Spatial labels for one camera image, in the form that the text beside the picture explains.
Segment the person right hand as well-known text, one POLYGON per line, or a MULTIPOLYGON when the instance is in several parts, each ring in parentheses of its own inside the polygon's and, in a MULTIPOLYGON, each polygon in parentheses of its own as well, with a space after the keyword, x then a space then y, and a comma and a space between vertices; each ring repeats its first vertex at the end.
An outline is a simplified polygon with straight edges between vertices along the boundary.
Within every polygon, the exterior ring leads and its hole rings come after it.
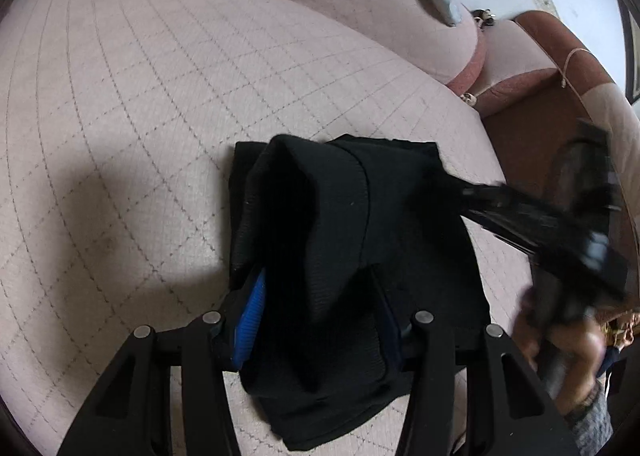
POLYGON ((596 387, 596 372, 605 352, 601 328, 592 317, 586 317, 568 325, 554 326, 544 336, 527 320, 534 304, 535 288, 529 287, 520 298, 512 339, 532 366, 535 366, 535 356, 542 338, 549 340, 564 355, 564 379, 554 397, 554 404, 559 413, 566 416, 585 405, 596 387))

